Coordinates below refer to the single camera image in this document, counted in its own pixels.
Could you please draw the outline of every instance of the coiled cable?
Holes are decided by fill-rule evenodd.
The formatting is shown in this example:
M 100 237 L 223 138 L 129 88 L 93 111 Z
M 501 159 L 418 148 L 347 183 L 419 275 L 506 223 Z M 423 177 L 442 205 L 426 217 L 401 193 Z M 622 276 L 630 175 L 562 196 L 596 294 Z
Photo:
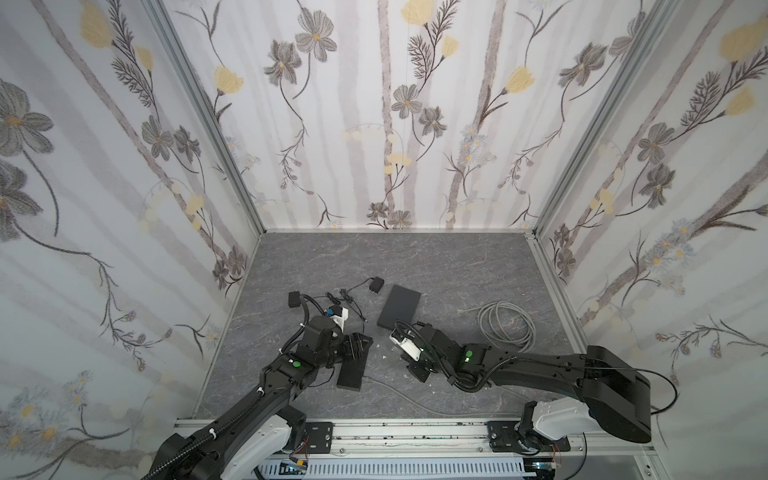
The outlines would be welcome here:
M 520 349 L 518 353 L 525 353 L 532 349 L 536 344 L 536 325 L 533 323 L 531 314 L 525 311 L 521 306 L 506 300 L 500 300 L 498 302 L 476 306 L 475 308 L 459 310 L 458 312 L 474 312 L 475 310 L 478 311 L 476 319 L 480 331 L 488 342 L 497 348 L 504 349 L 507 346 L 512 345 Z M 499 310 L 511 310 L 517 313 L 519 315 L 518 318 L 522 319 L 527 326 L 525 334 L 519 338 L 515 338 L 508 333 L 499 318 Z

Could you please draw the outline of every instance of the white joint cover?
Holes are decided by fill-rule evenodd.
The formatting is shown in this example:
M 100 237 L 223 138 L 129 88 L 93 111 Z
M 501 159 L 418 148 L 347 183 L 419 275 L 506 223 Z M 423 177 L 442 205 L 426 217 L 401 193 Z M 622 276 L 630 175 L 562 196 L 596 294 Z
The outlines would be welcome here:
M 598 421 L 589 416 L 587 404 L 570 397 L 537 403 L 533 409 L 533 429 L 550 440 L 601 430 Z
M 341 316 L 338 316 L 338 315 L 332 315 L 332 316 L 331 316 L 331 320 L 333 320 L 334 322 L 336 322 L 336 325 L 338 325 L 338 326 L 339 326 L 339 328 L 341 329 L 341 331 L 342 331 L 342 333 L 343 333 L 343 332 L 344 332 L 344 322 L 346 321 L 346 319 L 347 319 L 348 317 L 349 317 L 349 310 L 348 310 L 348 309 L 346 309 L 346 308 L 344 308 L 344 307 L 342 307 L 342 308 L 341 308 Z
M 389 336 L 389 339 L 392 340 L 392 343 L 399 346 L 403 352 L 407 353 L 412 359 L 415 361 L 419 361 L 419 357 L 422 355 L 422 351 L 416 346 L 416 344 L 413 342 L 413 340 L 410 339 L 402 339 L 402 342 L 398 342 L 397 339 L 393 336 Z
M 283 417 L 272 415 L 240 447 L 240 450 L 224 468 L 221 480 L 243 480 L 246 478 L 266 457 L 285 447 L 290 437 L 290 430 Z

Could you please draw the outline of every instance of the power adapter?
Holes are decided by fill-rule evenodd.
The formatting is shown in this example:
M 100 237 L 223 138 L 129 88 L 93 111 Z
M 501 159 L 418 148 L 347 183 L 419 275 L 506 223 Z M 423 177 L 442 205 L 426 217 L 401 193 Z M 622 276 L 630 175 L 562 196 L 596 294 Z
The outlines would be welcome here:
M 373 281 L 368 285 L 368 290 L 378 293 L 384 286 L 384 279 L 380 276 L 374 276 Z

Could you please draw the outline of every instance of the yellow flower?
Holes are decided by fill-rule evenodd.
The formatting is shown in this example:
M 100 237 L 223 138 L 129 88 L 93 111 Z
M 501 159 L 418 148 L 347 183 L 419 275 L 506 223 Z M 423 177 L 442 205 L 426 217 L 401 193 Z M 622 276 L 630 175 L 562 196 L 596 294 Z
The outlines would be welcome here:
M 767 31 L 768 17 L 729 31 L 720 39 L 720 55 L 728 61 L 742 60 L 763 43 Z
M 215 80 L 216 88 L 225 94 L 236 93 L 243 87 L 243 79 L 223 65 L 216 67 Z
M 154 208 L 147 208 L 147 211 L 144 212 L 144 218 L 147 219 L 149 222 L 156 222 L 157 221 L 157 210 Z
M 531 71 L 528 70 L 528 67 L 520 66 L 512 72 L 512 75 L 509 77 L 509 80 L 507 80 L 507 84 L 504 86 L 504 89 L 507 91 L 507 93 L 516 94 L 530 87 L 532 84 L 533 75 L 531 74 Z
M 136 47 L 136 56 L 139 57 L 139 63 L 148 71 L 152 71 L 154 67 L 154 58 L 152 58 L 152 52 L 149 48 Z
M 453 37 L 445 36 L 442 39 L 441 53 L 443 57 L 450 57 L 458 50 L 458 40 Z
M 109 22 L 95 3 L 83 2 L 80 14 L 80 36 L 96 48 L 108 47 L 112 43 L 112 30 Z
M 43 431 L 43 440 L 50 442 L 56 436 L 56 427 L 48 427 Z
M 205 204 L 205 199 L 202 195 L 193 195 L 190 197 L 189 201 L 187 202 L 187 215 L 194 215 L 195 212 L 197 212 L 199 209 L 203 208 L 203 205 Z
M 22 437 L 18 436 L 18 434 L 17 434 L 17 435 L 13 435 L 13 436 L 12 436 L 12 437 L 11 437 L 11 438 L 8 440 L 8 447 L 9 447 L 10 449 L 14 449 L 14 448 L 16 448 L 16 447 L 18 446 L 18 444 L 19 444 L 19 443 L 21 443 L 21 442 L 22 442 Z
M 424 25 L 432 17 L 433 0 L 409 0 L 402 8 L 402 18 L 411 25 Z
M 394 165 L 402 165 L 403 167 L 408 167 L 411 164 L 411 159 L 400 154 L 389 154 L 386 156 L 386 160 Z
M 754 106 L 755 96 L 752 94 L 752 87 L 747 85 L 740 88 L 739 93 L 730 99 L 728 106 L 725 107 L 725 113 L 726 115 L 741 115 L 747 113 Z
M 612 214 L 614 212 L 614 195 L 607 189 L 600 190 L 600 203 L 603 204 L 603 209 L 606 214 Z

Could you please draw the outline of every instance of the gray flower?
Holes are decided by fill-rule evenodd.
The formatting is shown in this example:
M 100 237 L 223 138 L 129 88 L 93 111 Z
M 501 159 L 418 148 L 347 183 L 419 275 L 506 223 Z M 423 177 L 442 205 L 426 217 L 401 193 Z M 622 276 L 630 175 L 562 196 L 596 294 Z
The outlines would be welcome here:
M 646 161 L 650 158 L 652 164 L 657 164 L 664 159 L 664 149 L 662 145 L 666 145 L 672 141 L 672 135 L 674 135 L 674 128 L 667 128 L 667 124 L 660 122 L 648 129 L 648 137 L 641 138 L 637 142 L 637 146 L 642 148 L 637 159 L 639 161 Z
M 571 239 L 571 231 L 563 223 L 559 229 L 554 231 L 554 242 L 564 246 Z
M 333 31 L 333 22 L 320 10 L 315 10 L 314 15 L 308 8 L 301 8 L 299 25 L 308 33 L 296 34 L 296 47 L 307 53 L 314 51 L 315 58 L 320 61 L 328 60 L 328 51 L 336 51 L 336 43 L 328 38 Z
M 179 125 L 179 129 L 174 134 L 176 138 L 176 147 L 182 154 L 187 154 L 187 160 L 192 163 L 193 155 L 200 155 L 200 142 L 190 139 L 190 132 Z
M 232 246 L 227 263 L 233 275 L 240 275 L 240 272 L 245 270 L 245 255 L 237 249 L 237 245 Z
M 571 268 L 575 266 L 576 259 L 574 258 L 573 252 L 566 248 L 558 253 L 558 268 L 560 269 L 563 276 L 571 275 Z
M 411 218 L 411 212 L 404 212 L 402 210 L 397 210 L 389 218 L 389 225 L 395 230 L 410 228 L 411 227 L 410 218 Z
M 227 264 L 224 260 L 216 260 L 214 265 L 214 278 L 219 281 L 219 290 L 222 290 L 227 285 L 227 275 L 229 275 L 230 269 L 227 268 Z
M 43 211 L 22 188 L 27 174 L 21 168 L 0 160 L 0 242 L 18 238 L 15 215 L 37 215 Z
M 367 217 L 371 220 L 376 220 L 376 218 L 386 218 L 386 214 L 389 211 L 389 207 L 387 207 L 384 202 L 378 202 L 377 204 L 371 203 L 371 213 L 367 215 Z
M 419 123 L 424 125 L 422 135 L 427 135 L 429 132 L 434 131 L 436 137 L 441 137 L 442 132 L 448 127 L 440 123 L 442 119 L 442 113 L 440 113 L 440 107 L 427 107 L 422 112 L 422 116 L 419 118 Z
M 640 26 L 643 24 L 644 20 L 645 12 L 640 12 L 637 14 L 637 17 L 632 18 L 629 25 L 627 25 L 627 33 L 629 36 L 614 38 L 613 43 L 611 43 L 611 48 L 608 49 L 608 54 L 617 57 L 627 53 L 629 47 L 632 46 L 634 36 L 637 35 L 637 31 L 640 30 Z
M 293 47 L 293 43 L 287 41 L 277 43 L 272 40 L 269 57 L 275 62 L 271 67 L 265 67 L 264 73 L 270 76 L 272 85 L 279 85 L 283 75 L 292 84 L 296 83 L 296 70 L 301 66 L 301 58 Z
M 422 110 L 422 102 L 414 100 L 416 95 L 418 95 L 415 84 L 410 87 L 400 85 L 392 95 L 394 95 L 395 100 L 397 100 L 397 102 L 392 105 L 392 109 L 394 111 L 400 111 L 400 118 L 408 118 L 411 113 L 418 114 Z
M 562 77 L 559 81 L 560 86 L 565 87 L 576 80 L 576 83 L 583 87 L 587 83 L 590 72 L 602 68 L 605 63 L 606 49 L 605 45 L 592 45 L 590 42 L 579 55 L 576 55 L 575 67 L 560 70 Z
M 39 133 L 51 128 L 50 118 L 29 111 L 29 99 L 21 88 L 0 80 L 0 155 L 18 154 L 22 141 L 39 154 L 51 153 L 53 145 Z
M 656 208 L 667 202 L 667 199 L 664 198 L 664 189 L 672 187 L 674 172 L 675 170 L 670 170 L 665 164 L 661 164 L 648 172 L 648 185 L 640 190 L 640 195 L 650 195 L 648 208 Z
M 152 157 L 157 158 L 158 155 L 162 155 L 163 160 L 170 158 L 168 148 L 174 146 L 174 138 L 169 131 L 160 131 L 160 125 L 157 124 L 154 115 L 150 115 L 149 121 L 141 124 L 141 137 L 145 142 L 152 145 Z

